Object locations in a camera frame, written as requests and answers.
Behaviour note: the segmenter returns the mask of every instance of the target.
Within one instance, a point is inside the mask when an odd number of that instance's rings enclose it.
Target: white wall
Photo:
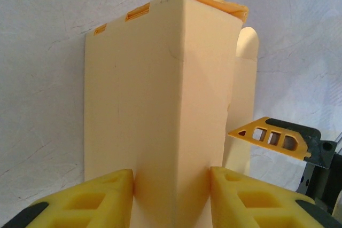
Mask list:
[[[149,0],[0,0],[0,224],[83,177],[84,33]],[[342,131],[342,1],[229,0],[260,36],[255,118]],[[252,175],[295,189],[303,163],[254,149]]]

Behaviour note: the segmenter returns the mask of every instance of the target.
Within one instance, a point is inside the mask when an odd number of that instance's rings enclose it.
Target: yellow clamp jaw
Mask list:
[[[335,142],[321,140],[321,133],[315,128],[269,117],[253,121],[228,135],[327,169],[336,148]]]
[[[342,228],[303,194],[222,167],[210,177],[213,228]],[[3,228],[129,228],[133,196],[133,171],[119,170],[37,200]]]

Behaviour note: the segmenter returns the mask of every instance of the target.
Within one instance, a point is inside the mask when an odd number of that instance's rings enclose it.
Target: rectangular slot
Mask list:
[[[149,13],[150,11],[150,3],[147,3],[143,6],[137,7],[134,10],[130,11],[126,15],[126,21],[133,20],[135,18],[138,18],[144,14]]]
[[[276,198],[264,191],[238,192],[238,196],[246,208],[279,208]]]
[[[100,27],[96,28],[94,31],[94,36],[104,32],[106,30],[106,27],[107,27],[107,24],[105,23],[105,24],[101,25]]]
[[[279,139],[280,139],[280,133],[276,133],[276,132],[271,132],[271,135],[268,138],[268,144],[272,144],[272,145],[278,145],[279,143]]]
[[[256,128],[253,133],[253,139],[263,141],[265,139],[266,132],[266,129]]]
[[[105,193],[82,193],[72,198],[66,209],[97,209],[105,196]]]

